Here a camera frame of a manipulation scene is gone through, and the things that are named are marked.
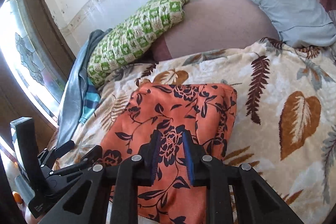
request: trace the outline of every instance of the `green and white pillow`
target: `green and white pillow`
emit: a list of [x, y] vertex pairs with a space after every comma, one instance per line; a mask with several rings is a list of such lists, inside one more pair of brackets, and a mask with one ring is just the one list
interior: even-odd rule
[[92, 83], [99, 87], [121, 66], [140, 58], [151, 44], [184, 18], [189, 0], [150, 0], [116, 26], [97, 45], [87, 66]]

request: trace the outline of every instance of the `gray cloth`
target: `gray cloth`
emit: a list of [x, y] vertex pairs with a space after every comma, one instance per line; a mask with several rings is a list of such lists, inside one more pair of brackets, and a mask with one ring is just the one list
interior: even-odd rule
[[77, 55], [59, 106], [57, 147], [71, 140], [79, 124], [88, 87], [87, 63], [95, 47], [110, 31], [111, 29], [108, 29], [106, 32], [102, 30], [92, 32]]

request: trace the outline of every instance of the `beige blanket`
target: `beige blanket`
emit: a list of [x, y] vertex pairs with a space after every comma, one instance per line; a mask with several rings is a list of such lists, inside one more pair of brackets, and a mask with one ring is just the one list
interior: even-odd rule
[[335, 58], [332, 47], [299, 51], [264, 39], [243, 50], [122, 67], [106, 79], [100, 106], [56, 168], [100, 144], [142, 83], [227, 83], [238, 100], [226, 164], [250, 163], [304, 223], [322, 223], [336, 203]]

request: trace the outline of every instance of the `orange garment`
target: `orange garment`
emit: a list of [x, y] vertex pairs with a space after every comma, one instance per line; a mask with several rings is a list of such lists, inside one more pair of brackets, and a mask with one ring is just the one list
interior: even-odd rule
[[152, 187], [138, 188], [138, 213], [160, 223], [199, 224], [205, 217], [206, 189], [188, 181], [182, 133], [218, 159], [226, 153], [236, 115], [236, 90], [224, 84], [157, 85], [133, 92], [124, 112], [102, 140], [107, 166], [135, 155], [158, 130], [161, 147]]

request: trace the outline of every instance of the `striped cloth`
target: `striped cloth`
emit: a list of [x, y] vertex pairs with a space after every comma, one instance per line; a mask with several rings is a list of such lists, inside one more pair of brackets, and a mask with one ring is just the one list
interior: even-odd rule
[[83, 112], [81, 118], [79, 119], [80, 123], [85, 123], [88, 118], [90, 118], [90, 116], [96, 110], [100, 101], [98, 91], [96, 90], [89, 77], [87, 78], [87, 84], [88, 86], [83, 104]]

